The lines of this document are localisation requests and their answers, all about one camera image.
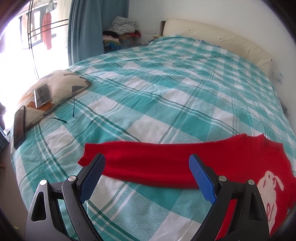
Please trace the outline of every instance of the red hanging garment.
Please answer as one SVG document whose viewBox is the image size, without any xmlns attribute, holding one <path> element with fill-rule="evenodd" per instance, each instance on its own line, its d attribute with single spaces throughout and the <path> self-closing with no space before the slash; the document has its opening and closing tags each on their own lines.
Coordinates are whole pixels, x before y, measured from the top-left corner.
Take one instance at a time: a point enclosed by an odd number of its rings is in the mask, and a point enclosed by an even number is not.
<svg viewBox="0 0 296 241">
<path fill-rule="evenodd" d="M 283 145 L 260 135 L 246 134 L 216 142 L 195 144 L 149 144 L 140 142 L 106 142 L 85 144 L 84 156 L 78 161 L 87 166 L 97 153 L 106 157 L 103 175 L 135 183 L 173 188 L 197 188 L 190 172 L 189 156 L 197 153 L 205 165 L 218 176 L 245 183 L 253 179 L 262 196 L 269 230 L 273 233 L 296 202 L 296 178 Z M 227 232 L 235 203 L 220 229 Z"/>
<path fill-rule="evenodd" d="M 42 38 L 43 42 L 47 48 L 47 50 L 50 50 L 52 48 L 52 31 L 51 31 L 51 23 L 52 23 L 52 15 L 50 12 L 47 12 L 43 17 L 43 26 L 42 27 Z"/>
</svg>

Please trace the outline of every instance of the teal and white checkered blanket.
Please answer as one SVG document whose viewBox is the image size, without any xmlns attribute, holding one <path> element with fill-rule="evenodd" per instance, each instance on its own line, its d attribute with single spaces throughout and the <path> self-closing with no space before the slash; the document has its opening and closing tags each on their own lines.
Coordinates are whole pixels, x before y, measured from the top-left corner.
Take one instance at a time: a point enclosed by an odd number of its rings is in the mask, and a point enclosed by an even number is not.
<svg viewBox="0 0 296 241">
<path fill-rule="evenodd" d="M 52 113 L 67 124 L 45 118 L 12 150 L 27 208 L 40 180 L 63 181 L 79 172 L 86 142 L 192 143 L 264 133 L 283 143 L 295 166 L 295 135 L 269 79 L 218 46 L 163 37 L 148 47 L 81 61 L 69 70 L 93 83 L 76 96 L 75 117 L 69 100 Z M 210 203 L 199 190 L 102 176 L 85 208 L 104 240 L 190 240 Z M 65 222 L 76 237 L 66 216 Z"/>
</svg>

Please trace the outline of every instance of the black smartphone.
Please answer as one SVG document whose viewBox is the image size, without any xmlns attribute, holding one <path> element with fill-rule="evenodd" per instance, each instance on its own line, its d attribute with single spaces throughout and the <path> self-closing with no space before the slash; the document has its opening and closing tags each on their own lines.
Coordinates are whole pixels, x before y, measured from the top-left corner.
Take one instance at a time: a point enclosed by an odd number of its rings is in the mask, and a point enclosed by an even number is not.
<svg viewBox="0 0 296 241">
<path fill-rule="evenodd" d="M 17 149 L 25 140 L 26 107 L 23 105 L 15 113 L 13 123 L 13 147 Z"/>
<path fill-rule="evenodd" d="M 47 84 L 40 86 L 39 88 L 34 90 L 34 97 L 35 97 L 35 105 L 36 108 L 40 108 L 47 102 L 52 100 L 52 97 L 49 92 L 49 88 Z"/>
</svg>

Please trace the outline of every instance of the sheer curtain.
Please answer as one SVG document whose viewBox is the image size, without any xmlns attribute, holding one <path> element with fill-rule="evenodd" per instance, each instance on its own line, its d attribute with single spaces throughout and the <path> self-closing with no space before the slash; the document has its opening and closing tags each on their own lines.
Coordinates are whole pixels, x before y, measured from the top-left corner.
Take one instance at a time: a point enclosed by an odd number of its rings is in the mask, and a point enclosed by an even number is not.
<svg viewBox="0 0 296 241">
<path fill-rule="evenodd" d="M 129 0 L 73 0 L 68 25 L 69 66 L 104 54 L 102 32 L 116 16 L 128 17 Z"/>
</svg>

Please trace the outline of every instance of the white wall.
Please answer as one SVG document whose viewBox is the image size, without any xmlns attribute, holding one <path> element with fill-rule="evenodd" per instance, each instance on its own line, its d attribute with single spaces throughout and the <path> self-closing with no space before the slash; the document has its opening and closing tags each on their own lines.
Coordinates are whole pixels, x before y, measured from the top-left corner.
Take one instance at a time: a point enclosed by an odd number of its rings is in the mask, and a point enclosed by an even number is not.
<svg viewBox="0 0 296 241">
<path fill-rule="evenodd" d="M 129 18 L 139 28 L 157 30 L 168 18 L 199 21 L 244 36 L 273 56 L 273 68 L 284 75 L 282 84 L 270 78 L 288 108 L 288 119 L 296 133 L 296 45 L 292 37 L 261 0 L 130 0 Z M 143 33 L 140 42 L 155 34 Z"/>
</svg>

